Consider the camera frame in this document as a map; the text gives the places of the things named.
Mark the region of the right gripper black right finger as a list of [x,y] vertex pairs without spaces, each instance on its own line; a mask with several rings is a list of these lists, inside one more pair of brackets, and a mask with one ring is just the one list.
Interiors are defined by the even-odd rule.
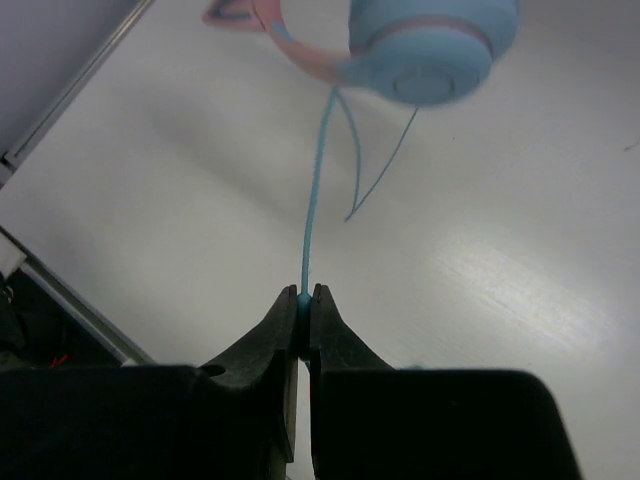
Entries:
[[578,479],[560,411],[531,373],[394,368],[310,304],[311,452],[319,479]]

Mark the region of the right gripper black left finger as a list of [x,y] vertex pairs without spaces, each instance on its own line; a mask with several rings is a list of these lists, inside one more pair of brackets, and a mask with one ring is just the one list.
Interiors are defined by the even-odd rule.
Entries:
[[297,292],[201,367],[1,377],[5,479],[281,479],[295,444]]

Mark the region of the pink blue cat-ear headphones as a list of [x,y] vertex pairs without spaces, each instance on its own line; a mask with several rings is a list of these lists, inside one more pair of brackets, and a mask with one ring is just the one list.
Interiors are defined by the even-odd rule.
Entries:
[[349,52],[333,55],[296,40],[278,1],[214,1],[205,23],[267,34],[307,74],[364,88],[413,107],[440,106],[474,92],[513,44],[514,0],[353,1]]

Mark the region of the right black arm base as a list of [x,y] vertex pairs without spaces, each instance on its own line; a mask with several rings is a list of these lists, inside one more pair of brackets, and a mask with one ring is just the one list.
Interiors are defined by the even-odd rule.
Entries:
[[29,367],[154,363],[6,229],[1,230],[1,349]]

